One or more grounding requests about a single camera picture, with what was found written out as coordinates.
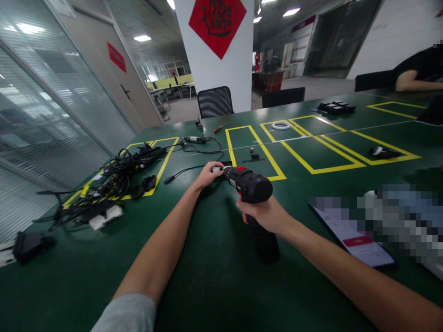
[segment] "red button on screen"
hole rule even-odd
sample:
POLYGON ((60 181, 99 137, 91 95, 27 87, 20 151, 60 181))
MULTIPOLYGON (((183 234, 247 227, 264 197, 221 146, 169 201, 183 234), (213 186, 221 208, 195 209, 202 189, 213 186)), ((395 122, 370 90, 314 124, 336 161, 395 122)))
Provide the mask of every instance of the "red button on screen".
POLYGON ((372 243, 373 241, 368 237, 354 237, 351 239, 343 240, 343 243, 347 247, 354 247, 362 244, 372 243))

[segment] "red diamond sign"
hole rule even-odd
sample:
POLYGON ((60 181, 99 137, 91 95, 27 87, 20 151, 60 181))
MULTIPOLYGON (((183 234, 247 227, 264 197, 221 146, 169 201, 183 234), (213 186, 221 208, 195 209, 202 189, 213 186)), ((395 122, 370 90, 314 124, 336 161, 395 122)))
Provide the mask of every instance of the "red diamond sign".
POLYGON ((245 15, 240 0, 196 0, 189 26, 223 59, 245 15))

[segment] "yellow rectangle outline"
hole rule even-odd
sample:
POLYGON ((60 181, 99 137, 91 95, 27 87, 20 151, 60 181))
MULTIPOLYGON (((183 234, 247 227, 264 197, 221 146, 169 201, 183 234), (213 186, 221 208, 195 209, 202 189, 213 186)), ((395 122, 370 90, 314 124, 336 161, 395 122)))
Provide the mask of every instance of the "yellow rectangle outline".
POLYGON ((242 127, 236 127, 236 128, 229 128, 229 129, 225 130, 227 146, 228 146, 228 149, 229 149, 229 156, 231 157, 232 166, 236 167, 237 166, 237 162, 235 161, 235 156, 234 156, 234 151, 233 151, 232 142, 231 142, 231 136, 229 135, 229 131, 230 130, 235 130, 235 129, 242 129, 242 128, 249 128, 251 133, 254 135, 254 138, 257 140, 258 144, 263 149, 264 154, 268 157, 268 160, 271 162, 271 165, 274 168, 275 172, 277 173, 276 176, 268 177, 269 181, 286 180, 286 176, 283 174, 283 172, 281 171, 280 167, 275 162, 275 160, 272 157, 271 153, 268 151, 266 146, 260 140, 260 137, 258 137, 257 133, 255 132, 255 130, 250 125, 246 125, 246 126, 242 126, 242 127))
MULTIPOLYGON (((135 145, 140 145, 140 144, 145 144, 145 143, 148 143, 151 147, 153 147, 157 142, 160 142, 160 141, 167 141, 167 140, 170 140, 170 139, 175 139, 175 142, 174 142, 174 144, 177 144, 177 142, 178 142, 178 140, 180 139, 180 137, 171 137, 171 138, 163 138, 163 139, 160 139, 160 140, 155 140, 155 141, 147 141, 147 142, 140 142, 140 143, 132 143, 132 144, 129 144, 127 147, 126 147, 126 149, 129 149, 130 147, 132 147, 132 146, 135 146, 135 145)), ((168 152, 168 154, 166 155, 166 158, 165 158, 165 160, 163 161, 163 164, 162 164, 162 166, 161 166, 161 168, 160 168, 160 171, 158 172, 158 174, 157 174, 157 182, 156 182, 156 186, 153 188, 153 189, 151 189, 150 191, 147 191, 147 192, 145 192, 145 194, 143 195, 143 197, 144 196, 151 196, 153 193, 154 193, 154 191, 155 191, 155 189, 157 188, 157 185, 158 185, 158 182, 159 182, 159 180, 160 180, 160 177, 162 176, 162 174, 163 174, 163 171, 164 171, 164 169, 165 169, 165 167, 166 167, 166 164, 167 164, 167 162, 169 161, 169 156, 170 156, 170 154, 172 153, 172 151, 173 151, 173 149, 174 149, 174 147, 171 147, 171 149, 169 150, 169 152, 168 152)), ((95 176, 97 176, 97 175, 99 175, 99 174, 102 174, 103 173, 103 169, 102 170, 100 170, 95 176)), ((70 203, 82 192, 82 190, 83 190, 83 188, 84 187, 86 187, 86 186, 89 186, 94 180, 94 177, 95 176, 93 176, 83 187, 82 187, 82 189, 80 189, 80 190, 78 190, 75 194, 73 194, 64 204, 63 204, 63 208, 64 209, 67 209, 67 208, 69 208, 69 205, 70 205, 70 203)), ((126 199, 130 199, 131 198, 131 196, 130 195, 126 195, 126 196, 123 196, 122 197, 122 200, 126 200, 126 199)), ((111 200, 117 200, 118 199, 118 197, 112 197, 112 198, 110 198, 111 200)))
MULTIPOLYGON (((269 124, 274 123, 274 122, 287 122, 287 120, 271 121, 271 122, 265 122, 263 124, 260 124, 260 126, 263 129, 263 131, 268 135, 268 137, 270 138, 270 140, 272 142, 275 142, 275 138, 271 135, 271 133, 268 130, 266 130, 265 125, 269 125, 269 124)), ((305 136, 305 133, 303 133, 300 129, 295 127, 293 124, 290 124, 290 125, 291 125, 291 128, 294 129, 296 132, 298 132, 301 136, 305 136)))
POLYGON ((342 150, 345 150, 345 151, 348 152, 349 154, 352 154, 353 156, 355 156, 355 157, 357 157, 357 158, 363 160, 365 163, 367 163, 367 164, 369 164, 369 165, 371 165, 371 166, 375 166, 375 165, 383 165, 383 164, 390 164, 390 163, 399 162, 399 161, 407 161, 407 160, 413 160, 413 159, 419 159, 419 158, 421 158, 420 156, 417 156, 416 154, 412 154, 412 153, 410 153, 410 152, 408 152, 408 151, 405 151, 405 150, 403 150, 403 149, 400 149, 400 148, 398 148, 398 147, 395 147, 395 146, 393 146, 393 145, 391 145, 391 144, 387 144, 387 143, 385 143, 385 142, 383 142, 383 141, 380 141, 380 140, 378 140, 378 139, 376 139, 376 138, 373 138, 373 137, 371 137, 371 136, 368 136, 368 135, 362 134, 362 133, 357 132, 357 131, 355 131, 355 130, 351 130, 350 132, 353 133, 353 134, 356 134, 356 135, 362 136, 362 137, 364 137, 364 138, 366 138, 366 139, 368 139, 368 140, 370 140, 370 141, 376 142, 377 144, 380 144, 380 145, 386 146, 386 147, 389 148, 389 149, 392 149, 392 150, 398 151, 398 152, 404 154, 404 156, 402 156, 402 157, 398 157, 398 158, 392 158, 392 159, 370 160, 370 159, 368 159, 368 158, 362 156, 361 154, 359 154, 359 153, 357 153, 357 152, 351 150, 350 148, 344 146, 343 144, 338 143, 337 141, 333 140, 333 139, 330 138, 330 137, 322 136, 322 138, 328 140, 329 142, 335 144, 336 146, 338 146, 338 147, 341 148, 342 150))
POLYGON ((336 152, 337 154, 339 154, 340 156, 344 157, 345 159, 349 160, 350 162, 352 162, 352 164, 350 165, 344 165, 344 166, 335 166, 335 167, 327 167, 327 168, 319 168, 319 169, 313 169, 298 153, 296 153, 286 142, 280 142, 299 162, 300 164, 302 164, 304 166, 304 168, 306 168, 309 173, 315 175, 315 174, 321 174, 321 173, 329 173, 329 172, 339 172, 339 171, 345 171, 345 170, 349 170, 349 169, 354 169, 354 168, 360 168, 360 167, 366 167, 365 164, 361 163, 360 161, 352 158, 351 156, 347 155, 346 153, 340 151, 339 149, 335 148, 334 146, 330 145, 329 143, 326 143, 325 141, 323 141, 321 138, 319 137, 315 137, 314 135, 312 135, 309 131, 307 131, 305 128, 303 128, 302 126, 300 126, 298 123, 296 123, 294 120, 298 120, 298 119, 305 119, 305 118, 316 118, 317 120, 323 121, 324 123, 333 126, 334 128, 337 128, 340 131, 346 131, 346 129, 343 129, 335 124, 330 123, 329 121, 326 121, 322 118, 319 118, 318 116, 315 115, 307 115, 307 116, 303 116, 303 117, 299 117, 299 118, 293 118, 293 119, 289 119, 288 121, 291 122, 295 127, 299 128, 301 131, 304 132, 304 135, 308 135, 313 137, 314 139, 316 139, 317 141, 319 141, 321 144, 323 144, 324 146, 328 147, 329 149, 331 149, 332 151, 336 152))
POLYGON ((424 106, 407 104, 407 103, 402 103, 402 102, 399 102, 399 101, 388 101, 388 102, 385 102, 385 103, 369 105, 367 107, 368 108, 372 108, 372 109, 376 109, 378 111, 383 111, 383 112, 388 112, 388 113, 392 113, 392 114, 395 114, 395 115, 400 115, 400 116, 403 116, 403 117, 406 117, 406 118, 410 118, 410 119, 414 119, 414 120, 417 118, 417 117, 415 117, 413 115, 399 113, 399 112, 395 112, 395 111, 391 111, 391 110, 387 110, 387 109, 379 108, 378 107, 378 106, 389 105, 389 104, 398 104, 398 105, 404 105, 404 106, 410 106, 410 107, 422 108, 422 109, 426 109, 427 108, 427 107, 424 107, 424 106))

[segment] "glass door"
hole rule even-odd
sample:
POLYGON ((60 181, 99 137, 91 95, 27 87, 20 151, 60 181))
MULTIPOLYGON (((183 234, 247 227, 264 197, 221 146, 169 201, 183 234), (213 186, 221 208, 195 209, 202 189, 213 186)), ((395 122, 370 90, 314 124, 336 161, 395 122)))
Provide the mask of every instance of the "glass door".
POLYGON ((305 75, 346 78, 381 0, 355 0, 318 19, 305 75))

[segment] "screwdriver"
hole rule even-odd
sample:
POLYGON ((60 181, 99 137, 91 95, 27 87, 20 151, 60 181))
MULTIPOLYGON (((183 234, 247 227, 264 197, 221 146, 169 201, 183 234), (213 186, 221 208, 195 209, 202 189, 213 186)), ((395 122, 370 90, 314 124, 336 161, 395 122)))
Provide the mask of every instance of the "screwdriver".
POLYGON ((219 126, 218 128, 214 129, 214 132, 217 133, 220 131, 220 129, 224 126, 223 124, 221 126, 219 126))

